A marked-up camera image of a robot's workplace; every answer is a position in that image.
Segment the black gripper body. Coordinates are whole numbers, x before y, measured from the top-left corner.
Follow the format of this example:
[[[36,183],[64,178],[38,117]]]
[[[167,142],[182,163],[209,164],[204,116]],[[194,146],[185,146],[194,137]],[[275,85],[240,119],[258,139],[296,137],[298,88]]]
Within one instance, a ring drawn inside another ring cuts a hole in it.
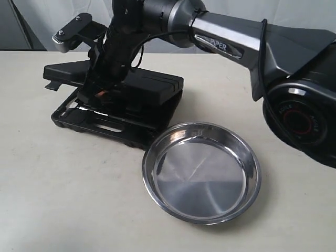
[[[136,33],[126,34],[114,24],[107,28],[90,53],[90,67],[77,98],[95,103],[103,93],[119,85],[127,76],[137,45]]]

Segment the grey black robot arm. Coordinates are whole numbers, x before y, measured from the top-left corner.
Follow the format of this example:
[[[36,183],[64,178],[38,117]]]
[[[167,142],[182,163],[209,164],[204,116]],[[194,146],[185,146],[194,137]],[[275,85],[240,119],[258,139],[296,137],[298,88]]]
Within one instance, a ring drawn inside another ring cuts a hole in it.
[[[146,42],[196,46],[249,70],[253,100],[286,144],[335,167],[335,33],[209,12],[202,1],[113,1],[113,18],[90,56],[78,97],[119,85]]]

